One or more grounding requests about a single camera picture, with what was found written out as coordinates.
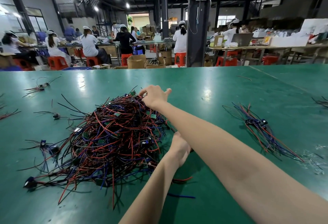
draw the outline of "green tabletop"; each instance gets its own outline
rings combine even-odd
[[[242,121],[233,118],[222,105],[231,102],[252,105],[252,110],[266,119],[278,139],[292,150],[314,150],[328,145],[328,110],[316,105],[311,96],[328,97],[327,65],[277,65],[204,67],[180,69],[90,70],[90,71],[34,71],[0,73],[0,103],[4,111],[20,113],[0,120],[1,145],[1,210],[0,223],[117,223],[133,202],[145,181],[134,181],[117,191],[121,198],[115,210],[111,206],[112,188],[100,190],[92,182],[80,183],[78,192],[71,192],[57,205],[63,189],[48,187],[34,192],[23,188],[29,176],[37,176],[36,169],[16,171],[42,161],[38,149],[25,139],[55,143],[65,139],[70,131],[66,120],[53,120],[51,115],[33,114],[54,111],[61,116],[72,112],[57,104],[65,103],[63,94],[84,112],[95,109],[108,97],[137,91],[149,84],[173,90],[169,102],[191,114],[220,126],[245,144],[260,152],[260,147],[245,129]],[[24,89],[55,80],[43,92],[24,97]],[[252,81],[237,77],[248,77]],[[278,167],[324,198],[327,196],[328,177],[316,175],[297,161],[271,155],[266,156]],[[160,223],[253,223],[239,207],[220,181],[198,157],[191,153],[175,178],[193,176],[185,185],[172,185],[170,192],[195,196],[196,199],[167,197]]]

